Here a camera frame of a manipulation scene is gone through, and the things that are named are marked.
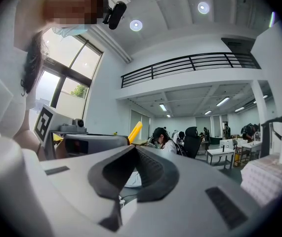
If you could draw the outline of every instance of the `office chair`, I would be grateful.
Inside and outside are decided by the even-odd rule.
[[[195,159],[201,144],[201,138],[198,136],[197,127],[188,127],[185,134],[184,150],[187,157]]]

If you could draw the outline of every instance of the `window frame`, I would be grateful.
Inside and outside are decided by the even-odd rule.
[[[86,40],[81,35],[77,35],[77,36],[73,36],[73,37],[75,39],[77,39],[78,41],[80,41],[82,43],[82,46],[79,49],[79,51],[77,52],[77,54],[75,55],[75,57],[73,58],[69,67],[65,66],[64,64],[62,64],[62,63],[44,55],[44,54],[42,55],[43,60],[44,60],[43,65],[42,65],[42,70],[47,71],[48,73],[54,74],[54,75],[56,75],[60,78],[60,80],[59,80],[59,82],[58,82],[58,84],[55,88],[55,91],[54,91],[54,94],[53,94],[53,97],[52,97],[52,100],[51,100],[51,104],[50,104],[50,106],[53,107],[53,108],[56,108],[56,106],[57,106],[57,102],[58,102],[58,99],[59,99],[59,96],[61,94],[61,91],[62,91],[62,88],[63,88],[63,85],[64,85],[66,78],[69,78],[73,81],[76,81],[76,82],[88,87],[88,91],[87,91],[86,96],[85,96],[85,104],[86,104],[86,99],[87,99],[87,95],[88,95],[88,92],[89,92],[89,89],[90,89],[92,79],[82,75],[81,73],[79,73],[75,70],[72,70],[72,65],[74,64],[74,62],[76,61],[80,52],[84,49],[85,46],[87,46],[90,50],[92,50],[93,52],[95,52],[96,54],[99,55],[99,60],[96,64],[96,67],[98,66],[99,61],[101,59],[101,56],[103,54],[102,51],[100,51],[96,46],[94,46],[92,43],[90,43],[89,40]]]

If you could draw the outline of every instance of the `ceiling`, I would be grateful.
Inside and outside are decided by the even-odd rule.
[[[264,95],[272,95],[267,81],[260,81],[260,86]],[[230,97],[230,100],[217,107],[216,105],[225,97]],[[254,105],[254,98],[249,83],[226,83],[162,91],[129,100],[155,117],[165,118],[166,114],[170,114],[172,117],[202,116],[209,110],[212,110],[210,115],[233,113],[240,107],[244,106],[247,109],[247,107]],[[167,112],[164,112],[159,104],[164,104]]]
[[[198,12],[198,4],[205,1],[210,6],[208,14]],[[103,28],[129,55],[166,39],[184,35],[215,34],[223,26],[234,26],[243,32],[252,30],[255,36],[268,29],[272,10],[262,0],[131,0],[119,26],[114,31]],[[129,23],[138,19],[143,29],[134,32]]]

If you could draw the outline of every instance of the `black metal railing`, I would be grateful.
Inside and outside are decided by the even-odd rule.
[[[251,53],[200,53],[158,62],[127,73],[121,88],[183,72],[218,68],[260,69]]]

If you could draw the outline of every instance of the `window glass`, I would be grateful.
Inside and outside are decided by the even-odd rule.
[[[47,71],[44,71],[42,74],[36,89],[36,106],[29,111],[29,126],[31,131],[34,129],[34,125],[36,124],[43,105],[50,106],[59,80],[59,77]]]
[[[43,34],[44,48],[43,53],[69,67],[72,60],[82,47],[83,43],[75,39],[73,36],[63,38],[61,35],[55,34],[49,29]]]
[[[71,69],[81,73],[83,76],[92,79],[93,72],[97,66],[100,56],[89,47],[84,46]]]
[[[57,112],[73,119],[81,119],[87,93],[86,86],[66,78],[57,101]]]

